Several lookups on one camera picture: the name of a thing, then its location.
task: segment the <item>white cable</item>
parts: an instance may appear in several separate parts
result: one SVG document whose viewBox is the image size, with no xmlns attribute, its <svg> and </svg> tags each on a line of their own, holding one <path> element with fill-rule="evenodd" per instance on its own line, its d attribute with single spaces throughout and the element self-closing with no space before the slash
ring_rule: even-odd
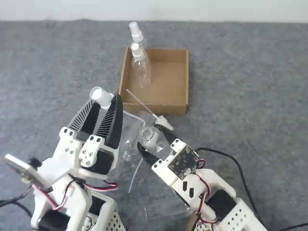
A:
<svg viewBox="0 0 308 231">
<path fill-rule="evenodd" d="M 141 121 L 141 122 L 143 123 L 143 125 L 145 126 L 145 121 L 144 121 L 144 119 L 142 119 L 142 118 L 140 118 L 140 117 L 138 117 L 138 116 L 136 116 L 136 115 L 133 115 L 133 114 L 127 112 L 127 111 L 123 111 L 123 112 L 124 112 L 124 114 L 127 114 L 128 116 L 131 116 L 131 117 L 133 117 L 133 118 L 135 118 L 135 119 Z"/>
<path fill-rule="evenodd" d="M 128 189 L 128 193 L 130 193 L 130 191 L 131 191 L 131 187 L 133 186 L 135 177 L 136 177 L 136 175 L 137 175 L 137 172 L 138 172 L 138 169 L 139 169 L 141 163 L 142 163 L 142 158 L 141 158 L 141 160 L 140 160 L 140 162 L 139 162 L 139 164 L 138 164 L 138 166 L 137 166 L 137 168 L 136 168 L 136 170 L 135 170 L 135 172 L 134 172 L 133 178 L 131 179 L 131 182 L 130 182 L 130 185 L 129 185 L 129 189 Z"/>
<path fill-rule="evenodd" d="M 67 196 L 65 196 L 63 202 L 59 204 L 56 208 L 53 208 L 53 210 L 60 210 L 65 205 L 66 201 L 67 201 Z"/>
</svg>

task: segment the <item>plastic lid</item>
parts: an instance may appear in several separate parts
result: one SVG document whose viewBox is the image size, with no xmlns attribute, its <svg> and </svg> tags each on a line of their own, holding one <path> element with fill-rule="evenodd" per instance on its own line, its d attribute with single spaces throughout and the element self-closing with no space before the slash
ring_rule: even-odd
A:
<svg viewBox="0 0 308 231">
<path fill-rule="evenodd" d="M 130 45 L 130 49 L 131 49 L 131 52 L 132 52 L 133 57 L 134 57 L 135 60 L 140 61 L 140 60 L 145 58 L 143 50 L 141 49 L 139 43 L 133 42 Z"/>
<path fill-rule="evenodd" d="M 113 94 L 106 92 L 101 87 L 94 87 L 90 91 L 90 98 L 99 103 L 103 109 L 108 109 L 111 104 Z"/>
<path fill-rule="evenodd" d="M 143 40 L 143 34 L 138 27 L 136 22 L 131 22 L 129 24 L 129 28 L 131 31 L 131 36 L 133 37 L 134 42 L 141 42 Z"/>
</svg>

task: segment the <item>brown cardboard box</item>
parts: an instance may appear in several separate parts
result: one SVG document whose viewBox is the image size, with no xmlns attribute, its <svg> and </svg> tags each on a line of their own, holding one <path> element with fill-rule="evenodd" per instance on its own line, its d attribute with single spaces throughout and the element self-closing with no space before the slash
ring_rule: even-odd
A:
<svg viewBox="0 0 308 231">
<path fill-rule="evenodd" d="M 119 88 L 124 109 L 131 113 L 145 110 L 126 91 L 129 89 L 156 114 L 185 114 L 188 106 L 188 50 L 147 49 L 146 52 L 151 61 L 152 84 L 143 90 L 137 86 L 132 74 L 131 50 L 125 50 Z"/>
<path fill-rule="evenodd" d="M 195 224 L 197 222 L 198 217 L 195 213 L 191 214 L 191 216 L 188 219 L 188 222 L 186 224 L 185 231 L 193 231 L 195 228 Z"/>
</svg>

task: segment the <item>black cable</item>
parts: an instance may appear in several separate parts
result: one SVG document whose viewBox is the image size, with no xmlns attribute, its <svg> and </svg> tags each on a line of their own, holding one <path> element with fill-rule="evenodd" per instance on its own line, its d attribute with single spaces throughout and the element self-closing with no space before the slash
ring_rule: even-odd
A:
<svg viewBox="0 0 308 231">
<path fill-rule="evenodd" d="M 308 223 L 303 223 L 303 224 L 300 224 L 300 225 L 290 226 L 290 227 L 284 228 L 284 229 L 279 230 L 279 231 L 293 230 L 293 229 L 304 227 L 304 226 L 308 226 Z"/>
<path fill-rule="evenodd" d="M 240 171 L 241 179 L 242 179 L 242 182 L 243 182 L 243 185 L 244 185 L 246 194 L 247 194 L 247 196 L 248 196 L 248 199 L 249 199 L 249 201 L 250 201 L 250 204 L 251 204 L 251 206 L 252 206 L 252 208 L 253 208 L 253 210 L 254 210 L 254 213 L 255 213 L 256 217 L 257 217 L 257 218 L 259 219 L 259 221 L 263 224 L 262 219 L 261 219 L 261 217 L 260 217 L 260 215 L 259 215 L 259 213 L 258 213 L 257 207 L 256 207 L 256 205 L 255 205 L 255 203 L 254 203 L 254 201 L 253 201 L 253 199 L 252 199 L 252 197 L 251 197 L 251 194 L 250 194 L 250 192 L 249 192 L 249 189 L 248 189 L 248 186 L 247 186 L 247 184 L 246 184 L 246 180 L 245 180 L 244 173 L 243 173 L 243 170 L 242 170 L 242 168 L 241 168 L 240 163 L 239 163 L 233 156 L 231 156 L 231 155 L 229 155 L 229 154 L 226 154 L 226 153 L 223 153 L 223 152 L 221 152 L 221 151 L 217 151 L 217 150 L 215 150 L 215 149 L 199 147 L 199 148 L 197 148 L 195 151 L 197 152 L 197 151 L 199 151 L 199 150 L 208 151 L 208 152 L 213 152 L 213 153 L 217 153 L 217 154 L 226 156 L 226 157 L 230 158 L 231 160 L 233 160 L 233 161 L 236 163 L 236 165 L 237 165 L 237 167 L 238 167 L 238 169 L 239 169 L 239 171 Z"/>
<path fill-rule="evenodd" d="M 9 205 L 13 202 L 17 202 L 20 199 L 25 198 L 26 196 L 27 196 L 27 193 L 24 193 L 24 194 L 21 194 L 20 196 L 13 197 L 12 199 L 2 200 L 2 202 L 0 203 L 0 208 L 3 207 L 3 206 Z"/>
<path fill-rule="evenodd" d="M 29 215 L 30 218 L 32 217 L 32 213 L 30 212 L 30 210 L 29 210 L 26 206 L 22 205 L 21 203 L 19 203 L 19 202 L 17 202 L 17 201 L 15 201 L 15 202 L 10 202 L 10 203 L 7 204 L 7 205 L 17 205 L 18 207 L 20 207 L 21 209 L 23 209 L 23 210 Z"/>
</svg>

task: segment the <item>gray carpet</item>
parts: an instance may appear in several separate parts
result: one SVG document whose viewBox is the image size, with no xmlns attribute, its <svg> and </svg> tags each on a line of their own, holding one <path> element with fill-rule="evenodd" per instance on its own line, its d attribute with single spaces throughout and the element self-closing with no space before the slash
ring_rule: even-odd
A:
<svg viewBox="0 0 308 231">
<path fill-rule="evenodd" d="M 216 148 L 239 160 L 269 229 L 306 222 L 308 25 L 140 26 L 154 47 L 189 49 L 189 110 L 185 116 L 169 117 L 177 134 L 192 147 Z M 50 157 L 60 128 L 88 99 L 90 89 L 98 85 L 117 90 L 129 43 L 127 22 L 1 22 L 0 154 L 24 160 Z M 235 164 L 215 154 L 201 156 L 248 203 Z M 181 216 L 144 216 L 145 205 L 159 207 L 175 195 L 146 164 L 127 194 L 132 169 L 123 168 L 120 190 L 111 194 L 126 227 L 183 230 L 186 219 Z M 0 185 L 0 199 L 26 189 L 3 163 Z M 22 203 L 33 210 L 32 196 Z M 0 230 L 30 230 L 30 219 L 17 207 L 6 206 L 0 209 Z"/>
</svg>

